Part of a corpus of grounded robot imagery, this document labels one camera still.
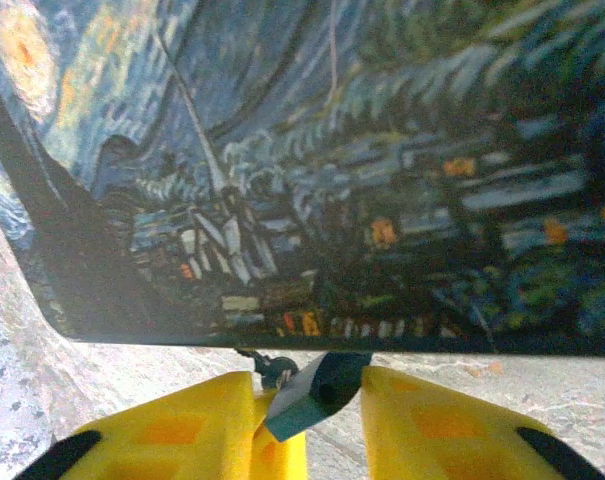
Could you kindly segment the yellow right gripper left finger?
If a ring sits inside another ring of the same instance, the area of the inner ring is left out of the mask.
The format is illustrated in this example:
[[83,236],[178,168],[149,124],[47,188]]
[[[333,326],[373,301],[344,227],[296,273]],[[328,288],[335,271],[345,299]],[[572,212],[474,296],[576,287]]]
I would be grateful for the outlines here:
[[90,422],[26,467],[24,479],[305,479],[306,437],[266,428],[274,392],[247,371]]

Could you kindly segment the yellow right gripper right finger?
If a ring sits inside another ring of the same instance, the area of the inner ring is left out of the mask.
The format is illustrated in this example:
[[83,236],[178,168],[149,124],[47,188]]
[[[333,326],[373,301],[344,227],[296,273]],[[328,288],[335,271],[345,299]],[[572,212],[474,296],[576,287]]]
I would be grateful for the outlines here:
[[362,372],[373,479],[601,479],[541,422],[385,367]]

